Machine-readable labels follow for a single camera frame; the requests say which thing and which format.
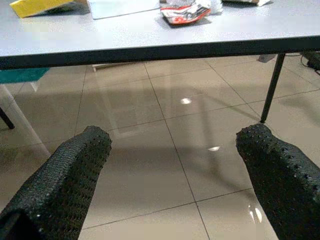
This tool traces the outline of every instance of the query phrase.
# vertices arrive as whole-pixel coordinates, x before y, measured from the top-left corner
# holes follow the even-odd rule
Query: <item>snack bag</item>
[[[172,25],[190,24],[211,12],[211,1],[195,0],[191,5],[162,7],[160,11]]]

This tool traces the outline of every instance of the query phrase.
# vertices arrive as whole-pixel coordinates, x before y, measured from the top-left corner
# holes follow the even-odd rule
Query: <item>paper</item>
[[[158,9],[159,0],[87,0],[93,19]]]

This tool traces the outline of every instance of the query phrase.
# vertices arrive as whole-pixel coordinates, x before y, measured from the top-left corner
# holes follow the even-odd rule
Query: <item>gray tabletop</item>
[[[76,11],[20,19],[0,1],[0,68],[320,49],[320,0],[228,3],[221,15],[170,27],[159,10],[93,20]]]

